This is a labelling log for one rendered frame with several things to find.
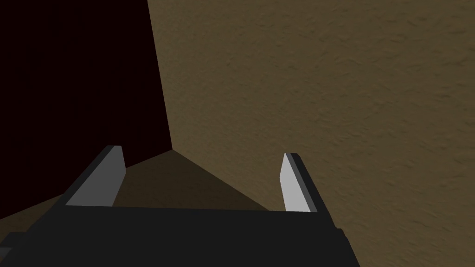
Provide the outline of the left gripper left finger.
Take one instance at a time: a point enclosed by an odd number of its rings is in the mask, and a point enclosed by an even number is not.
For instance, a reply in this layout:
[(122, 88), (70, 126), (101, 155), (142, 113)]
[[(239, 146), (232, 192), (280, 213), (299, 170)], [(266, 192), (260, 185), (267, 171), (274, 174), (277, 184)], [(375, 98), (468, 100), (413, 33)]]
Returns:
[(121, 146), (106, 146), (62, 196), (66, 206), (113, 206), (126, 174)]

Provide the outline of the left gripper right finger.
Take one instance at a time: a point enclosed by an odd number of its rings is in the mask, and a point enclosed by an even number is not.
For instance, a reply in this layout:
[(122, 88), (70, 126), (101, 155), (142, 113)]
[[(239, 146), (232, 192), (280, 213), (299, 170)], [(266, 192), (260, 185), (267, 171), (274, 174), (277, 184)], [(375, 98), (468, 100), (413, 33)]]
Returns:
[(286, 211), (327, 213), (327, 208), (297, 153), (284, 154), (279, 180)]

